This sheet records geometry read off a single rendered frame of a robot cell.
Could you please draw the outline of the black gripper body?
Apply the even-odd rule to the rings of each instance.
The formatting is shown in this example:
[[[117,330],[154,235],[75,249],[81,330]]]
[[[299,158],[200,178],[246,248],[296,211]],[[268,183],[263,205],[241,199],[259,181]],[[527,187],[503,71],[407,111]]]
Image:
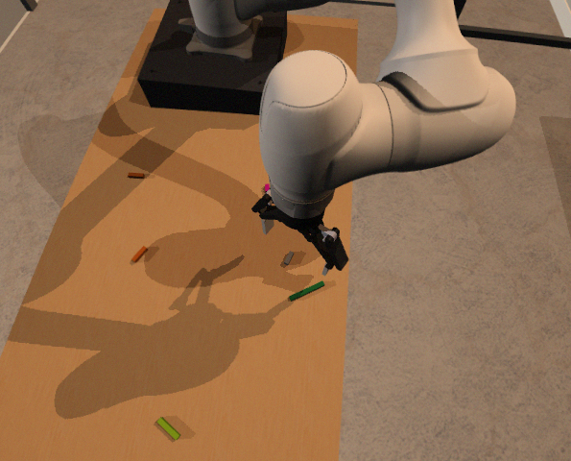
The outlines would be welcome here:
[[[279,208],[276,208],[276,212],[281,222],[287,227],[294,230],[299,230],[299,231],[307,230],[309,233],[319,233],[320,232],[319,225],[320,224],[324,225],[322,221],[324,211],[320,215],[309,219],[293,218],[284,213],[283,211],[281,211]]]

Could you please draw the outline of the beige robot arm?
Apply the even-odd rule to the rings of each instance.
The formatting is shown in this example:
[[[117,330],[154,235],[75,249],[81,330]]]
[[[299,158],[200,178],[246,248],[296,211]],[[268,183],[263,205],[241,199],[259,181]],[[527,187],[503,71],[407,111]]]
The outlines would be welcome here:
[[[258,14],[331,0],[188,1],[194,18],[180,19],[178,28],[193,35],[189,56],[250,62]],[[461,34],[454,1],[393,1],[396,39],[375,83],[360,84],[341,58],[322,50],[288,56],[265,83],[261,157],[275,206],[293,218],[320,215],[348,182],[476,156],[512,124],[512,85],[481,64]]]

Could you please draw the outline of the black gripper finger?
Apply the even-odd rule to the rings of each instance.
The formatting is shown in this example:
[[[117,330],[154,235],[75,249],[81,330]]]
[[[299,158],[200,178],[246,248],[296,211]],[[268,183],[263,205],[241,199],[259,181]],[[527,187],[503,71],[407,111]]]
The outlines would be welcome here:
[[[265,234],[267,234],[274,226],[274,220],[281,222],[276,212],[276,206],[272,206],[273,203],[271,189],[269,189],[251,209],[253,212],[259,213],[263,233]]]
[[[322,224],[319,225],[319,229],[319,233],[312,233],[311,235],[307,230],[298,230],[298,232],[302,233],[308,242],[313,243],[326,261],[322,271],[324,276],[334,265],[339,271],[342,271],[348,262],[348,257],[340,239],[339,229],[329,229]]]

